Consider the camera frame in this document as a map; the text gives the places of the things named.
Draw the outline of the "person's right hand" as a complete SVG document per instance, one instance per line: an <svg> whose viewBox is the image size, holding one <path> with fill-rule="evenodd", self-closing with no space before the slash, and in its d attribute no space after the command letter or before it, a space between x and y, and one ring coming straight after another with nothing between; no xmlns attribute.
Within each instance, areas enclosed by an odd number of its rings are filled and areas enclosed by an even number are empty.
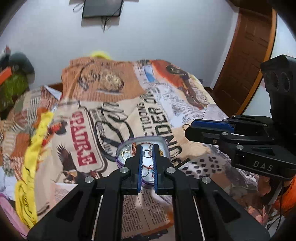
<svg viewBox="0 0 296 241"><path fill-rule="evenodd" d="M295 177L290 181L289 186L284 186L283 196L279 196L273 204L273 208L286 215L295 207Z"/></svg>

